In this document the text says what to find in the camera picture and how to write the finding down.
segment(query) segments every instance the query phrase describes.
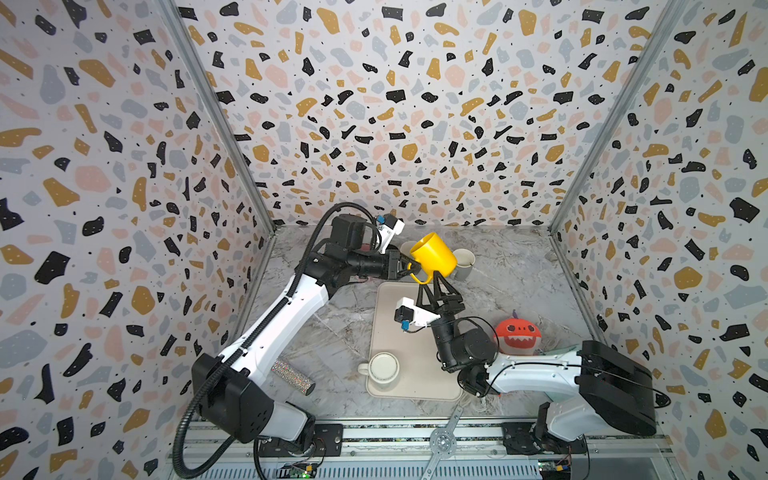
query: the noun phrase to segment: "terrazzo wallpaper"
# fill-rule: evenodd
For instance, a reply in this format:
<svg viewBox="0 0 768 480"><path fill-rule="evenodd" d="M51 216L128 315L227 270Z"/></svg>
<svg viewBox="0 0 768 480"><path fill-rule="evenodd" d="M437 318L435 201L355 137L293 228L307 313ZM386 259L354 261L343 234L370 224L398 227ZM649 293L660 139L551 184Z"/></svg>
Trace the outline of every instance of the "terrazzo wallpaper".
<svg viewBox="0 0 768 480"><path fill-rule="evenodd" d="M278 225L542 225L665 3L177 5Z"/></svg>
<svg viewBox="0 0 768 480"><path fill-rule="evenodd" d="M159 478L265 241L148 2L0 2L0 477Z"/></svg>
<svg viewBox="0 0 768 480"><path fill-rule="evenodd" d="M564 228L688 478L768 478L768 2L691 2Z"/></svg>

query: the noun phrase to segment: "yellow mug handle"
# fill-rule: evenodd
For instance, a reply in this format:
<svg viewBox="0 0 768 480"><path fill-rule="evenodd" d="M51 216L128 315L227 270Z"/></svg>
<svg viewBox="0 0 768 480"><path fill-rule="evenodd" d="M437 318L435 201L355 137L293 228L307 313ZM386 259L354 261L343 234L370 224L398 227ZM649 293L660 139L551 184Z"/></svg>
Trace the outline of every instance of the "yellow mug handle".
<svg viewBox="0 0 768 480"><path fill-rule="evenodd" d="M410 263L410 262L409 262L409 263L408 263L408 270L410 270L410 269L411 269L411 265L412 265L412 263ZM421 280L419 280L418 278L416 278L416 275L414 275L413 273L411 273L411 277L412 277L412 278L414 279L414 281L416 281L416 283L418 283L419 285L426 285L427 283L429 283L429 282L431 282L431 281L432 281L432 276L433 276L434 274L435 274L434 272L432 272L432 273L427 273L427 280L426 280L425 282L422 282Z"/></svg>

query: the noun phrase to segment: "marble countertop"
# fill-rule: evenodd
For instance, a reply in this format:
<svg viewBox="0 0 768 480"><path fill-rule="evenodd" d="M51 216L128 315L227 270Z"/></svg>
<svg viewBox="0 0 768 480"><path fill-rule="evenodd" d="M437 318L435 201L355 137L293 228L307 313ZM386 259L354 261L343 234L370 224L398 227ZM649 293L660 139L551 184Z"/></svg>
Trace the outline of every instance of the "marble countertop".
<svg viewBox="0 0 768 480"><path fill-rule="evenodd" d="M285 288L312 231L313 227L278 229L248 326ZM496 326L516 310L519 318L541 329L544 351L590 338L543 230L407 226L392 243L399 246L433 231L452 250L467 248L475 253L472 274L465 282L455 283L466 305L462 315L481 316ZM311 395L301 395L274 374L263 385L265 392L276 401L291 402L322 419L449 416L454 407L451 402L377 398L366 391L365 377L358 374L357 366L368 360L381 282L371 279L339 289L283 351L285 359L316 382ZM489 396L473 399L465 416L532 416L546 401L540 392Z"/></svg>

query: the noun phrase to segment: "plush toy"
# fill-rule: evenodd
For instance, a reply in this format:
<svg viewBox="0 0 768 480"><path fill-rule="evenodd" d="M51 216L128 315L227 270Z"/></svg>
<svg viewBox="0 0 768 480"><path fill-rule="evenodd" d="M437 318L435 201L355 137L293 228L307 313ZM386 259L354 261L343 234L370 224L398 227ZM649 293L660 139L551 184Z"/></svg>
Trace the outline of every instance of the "plush toy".
<svg viewBox="0 0 768 480"><path fill-rule="evenodd" d="M505 355L533 355L541 343L541 330L533 323L511 318L496 327L499 351Z"/></svg>

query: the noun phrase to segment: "sparkly tube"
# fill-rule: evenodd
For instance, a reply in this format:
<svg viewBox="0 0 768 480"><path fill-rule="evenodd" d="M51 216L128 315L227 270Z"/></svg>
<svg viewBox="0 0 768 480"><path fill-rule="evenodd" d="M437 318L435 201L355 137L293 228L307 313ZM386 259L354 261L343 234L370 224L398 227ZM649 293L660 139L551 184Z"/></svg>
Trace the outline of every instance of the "sparkly tube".
<svg viewBox="0 0 768 480"><path fill-rule="evenodd" d="M293 368L282 356L277 357L277 361L272 365L272 371L285 380L288 385L303 393L304 396L309 395L315 389L315 382L299 370Z"/></svg>

